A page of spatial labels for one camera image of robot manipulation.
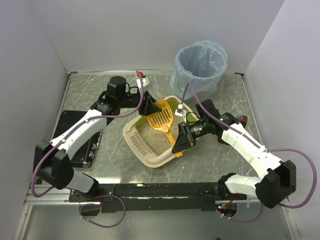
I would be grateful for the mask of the orange plastic litter scoop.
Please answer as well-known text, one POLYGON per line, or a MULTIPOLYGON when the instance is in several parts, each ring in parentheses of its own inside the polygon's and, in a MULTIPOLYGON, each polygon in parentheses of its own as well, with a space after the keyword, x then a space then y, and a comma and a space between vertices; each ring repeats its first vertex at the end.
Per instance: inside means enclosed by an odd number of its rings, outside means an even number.
POLYGON ((147 122, 155 130, 162 131, 166 134, 171 144, 171 148, 168 150, 171 152, 178 137, 178 123, 183 121, 183 117, 174 114, 178 107, 177 102, 163 99, 155 104, 161 108, 161 112, 149 115, 147 117, 147 122))

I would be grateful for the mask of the brown wooden metronome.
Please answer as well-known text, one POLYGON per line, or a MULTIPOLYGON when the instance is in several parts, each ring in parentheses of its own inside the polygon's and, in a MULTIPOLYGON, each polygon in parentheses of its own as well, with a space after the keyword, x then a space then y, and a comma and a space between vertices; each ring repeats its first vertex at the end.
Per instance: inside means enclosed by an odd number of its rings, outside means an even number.
MULTIPOLYGON (((245 128, 246 125, 247 125, 247 122, 248 122, 248 117, 246 115, 239 115, 236 117, 236 119, 240 122, 240 124, 245 128)), ((227 142, 225 142, 224 140, 222 140, 221 137, 218 137, 217 138, 218 142, 220 144, 224 144, 224 145, 227 145, 229 146, 229 144, 227 142)))

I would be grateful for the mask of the beige green litter box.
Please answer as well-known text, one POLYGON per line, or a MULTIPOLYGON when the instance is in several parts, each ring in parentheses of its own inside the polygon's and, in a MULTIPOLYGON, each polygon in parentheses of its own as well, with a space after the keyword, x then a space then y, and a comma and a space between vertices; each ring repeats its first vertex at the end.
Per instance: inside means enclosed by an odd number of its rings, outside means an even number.
POLYGON ((146 123, 145 116, 136 116, 130 120, 123 128, 123 137, 133 154, 147 167, 159 168, 175 158, 170 150, 165 151, 161 155, 157 155, 150 146, 143 140, 137 130, 137 127, 146 123))

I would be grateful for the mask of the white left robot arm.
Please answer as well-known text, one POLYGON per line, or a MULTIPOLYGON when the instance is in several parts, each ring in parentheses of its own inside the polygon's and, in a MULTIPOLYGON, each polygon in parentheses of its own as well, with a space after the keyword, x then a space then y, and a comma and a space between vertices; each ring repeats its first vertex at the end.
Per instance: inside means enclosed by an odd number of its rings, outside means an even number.
POLYGON ((138 112, 141 116, 160 113, 156 100, 139 86, 135 93, 122 76, 113 76, 86 114, 66 132, 50 142, 41 141, 35 147, 31 192, 36 198, 36 178, 40 178, 58 190, 70 189, 81 192, 90 198, 99 193, 98 181, 85 174, 75 172, 71 159, 75 153, 97 132, 110 124, 113 119, 122 118, 121 109, 131 109, 126 117, 138 112))

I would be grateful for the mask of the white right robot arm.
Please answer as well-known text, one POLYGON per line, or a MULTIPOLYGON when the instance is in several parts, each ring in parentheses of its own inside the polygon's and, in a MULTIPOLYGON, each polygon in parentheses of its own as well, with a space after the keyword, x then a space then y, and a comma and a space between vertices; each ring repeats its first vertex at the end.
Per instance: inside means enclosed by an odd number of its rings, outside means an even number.
POLYGON ((200 119, 178 124, 178 137, 172 153, 194 147, 197 139, 204 135, 216 135, 220 143, 235 149, 257 173, 256 177, 236 173, 224 175, 219 184, 226 192, 256 197, 265 207, 272 209, 296 191, 296 165, 290 160, 281 160, 258 143, 245 130, 245 119, 240 120, 229 112, 220 114, 211 99, 195 107, 200 119))

